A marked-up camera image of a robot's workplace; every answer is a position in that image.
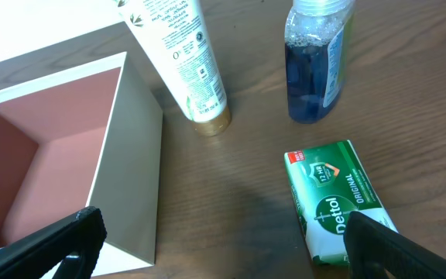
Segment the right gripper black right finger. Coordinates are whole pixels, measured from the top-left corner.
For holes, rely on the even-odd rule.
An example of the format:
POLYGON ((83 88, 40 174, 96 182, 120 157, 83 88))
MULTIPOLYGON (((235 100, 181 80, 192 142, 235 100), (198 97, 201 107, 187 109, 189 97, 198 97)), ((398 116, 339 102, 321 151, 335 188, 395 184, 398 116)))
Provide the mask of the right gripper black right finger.
POLYGON ((361 212, 350 213, 344 244, 350 278, 446 278, 446 259, 361 212))

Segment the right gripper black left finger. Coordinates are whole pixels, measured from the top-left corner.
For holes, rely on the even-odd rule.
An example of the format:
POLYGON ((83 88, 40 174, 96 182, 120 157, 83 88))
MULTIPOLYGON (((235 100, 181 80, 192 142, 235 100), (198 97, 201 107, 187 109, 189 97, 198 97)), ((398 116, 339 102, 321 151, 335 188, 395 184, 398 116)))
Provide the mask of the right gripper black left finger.
POLYGON ((89 206, 0 249, 0 279, 90 278, 107 236, 99 208, 89 206))

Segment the clear bottle with blue liquid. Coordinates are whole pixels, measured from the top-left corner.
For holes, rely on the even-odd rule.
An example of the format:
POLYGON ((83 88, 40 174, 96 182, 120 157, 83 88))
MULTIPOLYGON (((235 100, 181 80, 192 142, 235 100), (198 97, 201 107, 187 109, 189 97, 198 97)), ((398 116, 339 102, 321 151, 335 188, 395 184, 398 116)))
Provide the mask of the clear bottle with blue liquid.
POLYGON ((336 106, 345 84, 355 0, 293 0, 284 30, 288 112, 314 123, 336 106))

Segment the white tube with gold cap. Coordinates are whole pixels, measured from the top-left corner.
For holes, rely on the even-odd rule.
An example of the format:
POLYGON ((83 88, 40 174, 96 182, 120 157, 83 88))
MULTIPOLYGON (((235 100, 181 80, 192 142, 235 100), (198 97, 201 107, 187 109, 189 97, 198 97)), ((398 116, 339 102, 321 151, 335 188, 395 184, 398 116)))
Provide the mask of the white tube with gold cap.
POLYGON ((183 114, 204 136, 231 122, 227 95, 198 0, 114 0, 115 9, 183 114))

